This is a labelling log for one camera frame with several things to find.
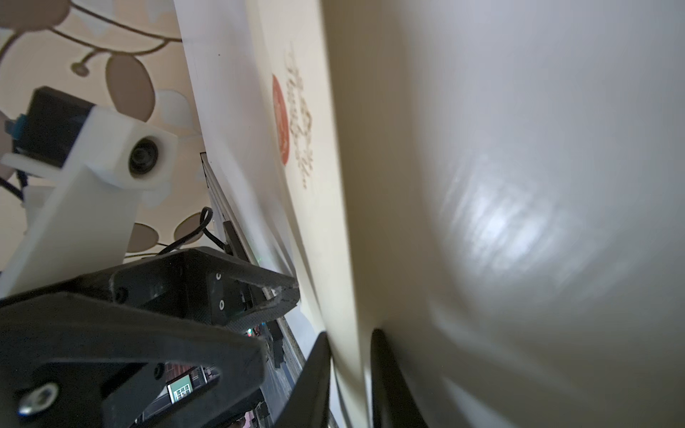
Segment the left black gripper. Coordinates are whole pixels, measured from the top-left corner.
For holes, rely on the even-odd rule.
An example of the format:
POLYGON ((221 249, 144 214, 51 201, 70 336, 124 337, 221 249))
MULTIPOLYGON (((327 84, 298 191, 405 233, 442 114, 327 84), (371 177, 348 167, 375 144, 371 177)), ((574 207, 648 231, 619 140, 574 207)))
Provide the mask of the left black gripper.
POLYGON ((147 425, 206 426, 264 380, 263 343, 237 333, 283 317, 299 300, 295 278, 209 247, 5 297, 1 424, 131 426, 173 363, 219 375, 147 425))

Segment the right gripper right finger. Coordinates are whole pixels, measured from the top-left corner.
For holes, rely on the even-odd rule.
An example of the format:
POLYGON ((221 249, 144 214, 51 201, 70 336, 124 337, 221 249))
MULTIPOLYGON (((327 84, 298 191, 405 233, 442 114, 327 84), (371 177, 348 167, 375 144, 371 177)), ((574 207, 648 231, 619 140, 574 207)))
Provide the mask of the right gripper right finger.
POLYGON ((371 335, 370 362, 373 426, 427 428, 381 329, 371 335))

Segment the yellow envelope red seal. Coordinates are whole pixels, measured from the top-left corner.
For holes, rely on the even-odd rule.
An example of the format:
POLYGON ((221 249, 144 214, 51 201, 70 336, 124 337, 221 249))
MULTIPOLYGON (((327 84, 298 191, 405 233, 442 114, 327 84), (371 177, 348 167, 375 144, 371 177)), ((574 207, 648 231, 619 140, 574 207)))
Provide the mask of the yellow envelope red seal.
POLYGON ((683 2, 247 9, 355 426, 376 328, 432 427, 683 426, 683 2))

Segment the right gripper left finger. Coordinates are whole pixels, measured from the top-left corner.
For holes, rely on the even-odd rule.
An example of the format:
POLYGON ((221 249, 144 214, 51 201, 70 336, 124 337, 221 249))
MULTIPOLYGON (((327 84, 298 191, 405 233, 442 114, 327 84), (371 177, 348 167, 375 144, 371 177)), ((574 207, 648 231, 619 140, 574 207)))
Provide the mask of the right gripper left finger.
POLYGON ((321 332, 275 427, 328 427, 331 359, 328 335, 321 332))

